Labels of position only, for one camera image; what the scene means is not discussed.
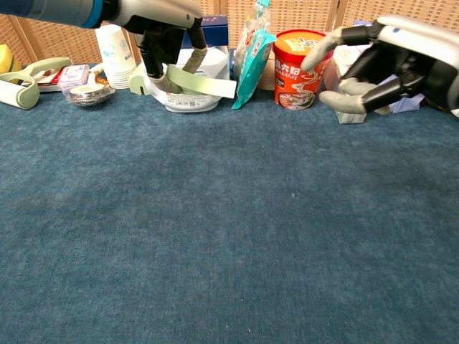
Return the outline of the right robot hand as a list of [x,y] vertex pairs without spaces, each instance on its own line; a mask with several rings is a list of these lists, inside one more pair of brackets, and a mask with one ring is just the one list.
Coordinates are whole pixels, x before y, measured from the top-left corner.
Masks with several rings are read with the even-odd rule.
[[314,68],[337,46],[367,48],[341,77],[338,91],[319,100],[343,113],[384,110],[422,94],[436,107],[458,114],[458,34],[405,16],[381,15],[371,24],[329,32],[301,62]]

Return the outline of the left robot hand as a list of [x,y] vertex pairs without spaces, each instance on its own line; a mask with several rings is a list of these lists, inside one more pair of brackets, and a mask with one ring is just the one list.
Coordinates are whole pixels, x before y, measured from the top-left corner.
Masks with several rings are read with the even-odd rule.
[[164,65],[177,63],[184,35],[193,52],[184,70],[195,73],[206,53],[202,10],[195,1],[104,1],[101,19],[135,35],[146,75],[155,86],[174,94],[182,88],[164,72]]

